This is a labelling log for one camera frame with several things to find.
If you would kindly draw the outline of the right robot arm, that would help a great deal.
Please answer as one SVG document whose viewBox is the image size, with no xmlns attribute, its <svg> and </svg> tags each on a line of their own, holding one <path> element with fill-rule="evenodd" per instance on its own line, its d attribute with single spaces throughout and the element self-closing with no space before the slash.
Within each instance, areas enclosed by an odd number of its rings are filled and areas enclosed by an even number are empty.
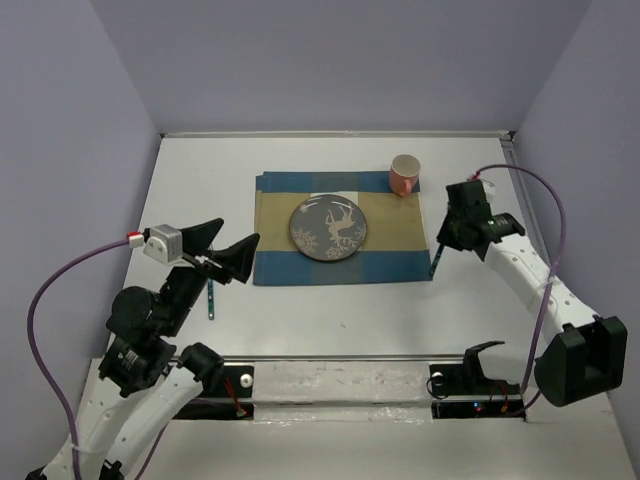
<svg viewBox="0 0 640 480">
<path fill-rule="evenodd" d="M 558 280 L 515 217 L 492 212 L 481 181 L 450 184 L 446 192 L 440 247 L 476 254 L 535 319 L 524 358 L 475 358 L 461 366 L 462 384 L 482 392 L 496 378 L 509 380 L 522 390 L 536 388 L 556 407 L 620 387 L 628 339 L 623 322 L 599 315 Z"/>
</svg>

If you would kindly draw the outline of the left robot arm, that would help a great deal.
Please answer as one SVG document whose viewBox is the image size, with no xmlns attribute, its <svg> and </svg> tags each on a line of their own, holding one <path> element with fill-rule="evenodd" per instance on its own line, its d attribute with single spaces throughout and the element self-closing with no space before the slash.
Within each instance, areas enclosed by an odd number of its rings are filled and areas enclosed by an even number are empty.
<svg viewBox="0 0 640 480">
<path fill-rule="evenodd" d="M 223 358 L 202 343 L 179 351 L 170 344 L 209 281 L 248 281 L 260 236 L 252 233 L 222 249 L 211 245 L 224 224 L 217 218 L 177 229 L 166 224 L 134 231 L 89 251 L 52 274 L 37 290 L 27 313 L 31 354 L 59 400 L 68 424 L 64 445 L 30 479 L 123 479 L 150 442 L 182 407 L 215 392 Z M 37 346 L 34 319 L 46 290 L 80 263 L 120 247 L 139 248 L 170 267 L 160 290 L 139 286 L 114 298 L 107 330 L 113 339 L 98 367 L 90 398 L 75 414 Z"/>
</svg>

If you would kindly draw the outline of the pink mug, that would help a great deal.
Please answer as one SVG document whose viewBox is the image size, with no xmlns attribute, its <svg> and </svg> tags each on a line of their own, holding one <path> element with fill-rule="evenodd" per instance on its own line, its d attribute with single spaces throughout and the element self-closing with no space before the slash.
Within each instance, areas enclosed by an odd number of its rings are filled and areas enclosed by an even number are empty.
<svg viewBox="0 0 640 480">
<path fill-rule="evenodd" d="M 419 160 L 408 154 L 396 156 L 390 167 L 389 184 L 392 192 L 400 197 L 409 195 L 421 172 Z"/>
</svg>

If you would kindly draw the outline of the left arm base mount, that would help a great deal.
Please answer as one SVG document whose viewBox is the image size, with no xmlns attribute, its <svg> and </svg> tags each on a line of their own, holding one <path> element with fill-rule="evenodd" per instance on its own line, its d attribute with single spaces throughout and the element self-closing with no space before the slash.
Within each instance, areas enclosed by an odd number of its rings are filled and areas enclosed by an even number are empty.
<svg viewBox="0 0 640 480">
<path fill-rule="evenodd" d="M 226 364 L 221 379 L 204 387 L 173 417 L 174 420 L 238 421 L 254 416 L 254 367 Z"/>
</svg>

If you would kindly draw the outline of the grey reindeer plate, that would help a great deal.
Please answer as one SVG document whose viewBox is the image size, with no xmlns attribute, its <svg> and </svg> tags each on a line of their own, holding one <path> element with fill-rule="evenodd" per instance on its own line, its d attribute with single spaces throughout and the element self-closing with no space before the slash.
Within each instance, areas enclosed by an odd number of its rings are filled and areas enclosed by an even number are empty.
<svg viewBox="0 0 640 480">
<path fill-rule="evenodd" d="M 289 221 L 289 234 L 297 250 L 321 262 L 352 256 L 363 245 L 367 233 L 367 220 L 357 202 L 336 194 L 304 200 Z"/>
</svg>

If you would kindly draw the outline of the spoon with teal handle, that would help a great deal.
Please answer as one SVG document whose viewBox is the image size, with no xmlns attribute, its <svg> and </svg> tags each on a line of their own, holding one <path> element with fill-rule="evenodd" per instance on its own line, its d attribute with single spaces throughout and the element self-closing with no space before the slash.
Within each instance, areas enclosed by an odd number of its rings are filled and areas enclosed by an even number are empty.
<svg viewBox="0 0 640 480">
<path fill-rule="evenodd" d="M 430 276 L 431 277 L 435 276 L 437 267 L 439 265 L 439 262 L 441 260 L 442 255 L 444 253 L 444 250 L 445 250 L 445 245 L 444 244 L 440 244 L 438 246 L 438 248 L 436 250 L 436 253 L 435 253 L 435 255 L 434 255 L 433 259 L 432 259 L 432 262 L 431 262 L 431 267 L 430 267 Z"/>
</svg>

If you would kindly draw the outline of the fork with teal handle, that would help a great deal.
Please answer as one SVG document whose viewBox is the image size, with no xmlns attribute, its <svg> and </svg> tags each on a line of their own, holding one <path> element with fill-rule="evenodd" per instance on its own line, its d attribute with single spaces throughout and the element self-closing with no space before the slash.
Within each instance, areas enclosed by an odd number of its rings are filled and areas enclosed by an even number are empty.
<svg viewBox="0 0 640 480">
<path fill-rule="evenodd" d="M 212 279 L 208 279 L 207 282 L 207 308 L 208 319 L 213 321 L 215 319 L 215 287 Z"/>
</svg>

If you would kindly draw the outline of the blue beige checked placemat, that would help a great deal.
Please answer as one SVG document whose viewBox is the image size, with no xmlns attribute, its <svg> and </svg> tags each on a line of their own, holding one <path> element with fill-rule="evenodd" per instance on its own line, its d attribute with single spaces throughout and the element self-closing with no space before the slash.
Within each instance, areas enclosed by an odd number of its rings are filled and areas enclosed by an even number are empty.
<svg viewBox="0 0 640 480">
<path fill-rule="evenodd" d="M 420 197 L 400 197 L 385 171 L 265 172 L 256 178 L 254 229 L 260 234 L 256 286 L 317 286 L 419 282 L 431 279 Z M 360 207 L 367 222 L 360 249 L 322 262 L 301 253 L 289 233 L 291 215 L 314 195 L 336 194 Z"/>
</svg>

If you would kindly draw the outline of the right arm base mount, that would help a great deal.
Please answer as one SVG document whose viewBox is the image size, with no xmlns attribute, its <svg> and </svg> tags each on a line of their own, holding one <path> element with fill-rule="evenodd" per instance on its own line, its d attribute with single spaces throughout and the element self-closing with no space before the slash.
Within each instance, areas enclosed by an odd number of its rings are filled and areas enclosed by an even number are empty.
<svg viewBox="0 0 640 480">
<path fill-rule="evenodd" d="M 526 418 L 519 385 L 489 379 L 481 366 L 480 354 L 503 344 L 496 340 L 477 344 L 467 348 L 458 362 L 429 366 L 425 387 L 435 420 Z"/>
</svg>

